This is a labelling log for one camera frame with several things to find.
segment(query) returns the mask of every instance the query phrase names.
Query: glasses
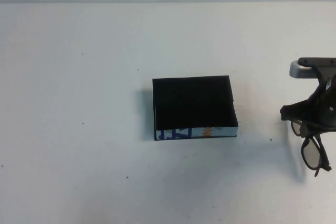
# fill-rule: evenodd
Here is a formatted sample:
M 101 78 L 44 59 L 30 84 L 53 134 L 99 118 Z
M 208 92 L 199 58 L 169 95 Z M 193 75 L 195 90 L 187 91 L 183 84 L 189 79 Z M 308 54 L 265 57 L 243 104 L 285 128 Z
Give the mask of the glasses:
M 292 120 L 291 127 L 296 136 L 305 137 L 307 135 L 307 125 L 302 121 Z M 324 169 L 327 172 L 331 170 L 319 133 L 305 138 L 301 147 L 301 154 L 307 167 L 316 171 L 315 177 L 318 175 L 320 169 Z

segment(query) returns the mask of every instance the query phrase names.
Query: cardboard box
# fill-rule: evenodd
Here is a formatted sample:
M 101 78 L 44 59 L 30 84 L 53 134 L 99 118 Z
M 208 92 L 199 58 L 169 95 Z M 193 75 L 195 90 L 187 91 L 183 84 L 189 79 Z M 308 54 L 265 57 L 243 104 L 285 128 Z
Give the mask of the cardboard box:
M 153 79 L 155 140 L 233 137 L 229 76 Z

